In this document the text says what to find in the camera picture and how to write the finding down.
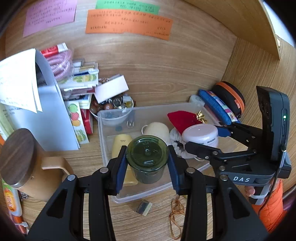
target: green cup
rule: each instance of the green cup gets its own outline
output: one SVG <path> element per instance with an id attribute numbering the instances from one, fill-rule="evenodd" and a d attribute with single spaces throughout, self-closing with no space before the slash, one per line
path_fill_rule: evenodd
<path id="1" fill-rule="evenodd" d="M 126 158 L 136 179 L 144 184 L 152 184 L 163 175 L 168 147 L 156 136 L 139 136 L 129 143 Z"/>

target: human hand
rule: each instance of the human hand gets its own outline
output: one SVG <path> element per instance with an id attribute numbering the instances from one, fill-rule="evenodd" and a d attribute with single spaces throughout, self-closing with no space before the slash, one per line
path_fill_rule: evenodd
<path id="1" fill-rule="evenodd" d="M 272 185 L 273 181 L 274 181 L 273 178 L 269 181 L 270 185 Z M 276 180 L 276 184 L 274 185 L 274 189 L 273 189 L 272 191 L 276 190 L 276 188 L 277 188 L 279 182 L 280 182 L 280 179 L 278 178 L 278 179 Z M 254 193 L 255 193 L 255 188 L 254 188 L 253 186 L 245 186 L 245 187 L 244 187 L 244 192 L 245 192 L 245 194 L 246 194 L 248 197 L 250 197 L 251 195 L 254 195 Z"/>

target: orange jacket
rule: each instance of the orange jacket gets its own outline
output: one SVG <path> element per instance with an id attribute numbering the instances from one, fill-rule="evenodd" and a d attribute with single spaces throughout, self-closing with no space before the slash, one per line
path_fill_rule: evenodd
<path id="1" fill-rule="evenodd" d="M 262 205 L 252 205 L 256 213 L 258 213 Z M 261 210 L 260 220 L 268 230 L 272 232 L 276 226 L 282 221 L 286 211 L 283 207 L 283 182 L 280 180 L 276 190 L 271 194 L 271 197 L 266 206 Z"/>

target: beige mug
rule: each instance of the beige mug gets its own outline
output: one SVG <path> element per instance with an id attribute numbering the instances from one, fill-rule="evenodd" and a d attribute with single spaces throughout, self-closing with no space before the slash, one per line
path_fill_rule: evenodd
<path id="1" fill-rule="evenodd" d="M 141 132 L 142 135 L 156 136 L 163 140 L 166 145 L 170 145 L 170 131 L 164 123 L 152 122 L 149 125 L 143 126 Z"/>
<path id="2" fill-rule="evenodd" d="M 68 175 L 74 174 L 63 157 L 49 157 L 28 129 L 18 129 L 6 140 L 0 173 L 11 187 L 45 202 Z"/>

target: purple sticky note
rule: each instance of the purple sticky note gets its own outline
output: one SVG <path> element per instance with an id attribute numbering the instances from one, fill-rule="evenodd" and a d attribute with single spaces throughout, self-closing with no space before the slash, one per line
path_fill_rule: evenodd
<path id="1" fill-rule="evenodd" d="M 23 37 L 59 24 L 74 21 L 77 0 L 44 0 L 27 11 Z"/>

